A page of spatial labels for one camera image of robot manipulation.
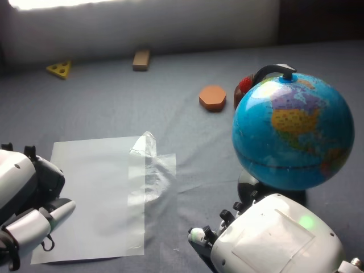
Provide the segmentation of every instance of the sheet of paper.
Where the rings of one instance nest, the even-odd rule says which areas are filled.
[[[144,152],[131,158],[132,148]],[[65,175],[61,196],[77,205],[52,233],[55,248],[37,247],[31,263],[143,255],[144,202],[128,206],[128,197],[144,198],[145,137],[58,142],[51,162]]]

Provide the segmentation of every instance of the green light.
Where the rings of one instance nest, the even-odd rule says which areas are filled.
[[[305,229],[311,229],[314,226],[314,221],[310,216],[302,216],[300,219],[300,225]]]

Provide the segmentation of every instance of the globe stand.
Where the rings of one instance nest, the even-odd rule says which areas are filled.
[[[286,196],[302,206],[306,205],[306,191],[285,191],[282,189],[277,189],[271,186],[268,186],[254,177],[252,177],[245,169],[240,174],[238,180],[238,194],[241,202],[244,206],[249,208],[253,203],[253,200],[260,201],[265,196],[271,195],[273,193],[279,193],[283,196]]]

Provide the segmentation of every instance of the blue globe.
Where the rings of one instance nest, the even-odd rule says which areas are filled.
[[[240,163],[263,184],[302,190],[317,186],[345,164],[354,123],[344,98],[322,80],[293,73],[268,78],[242,99],[233,121]]]

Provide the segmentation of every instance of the red object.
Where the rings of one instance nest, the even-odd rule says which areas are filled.
[[[253,81],[250,77],[245,77],[239,83],[239,88],[241,93],[246,94],[253,87]]]

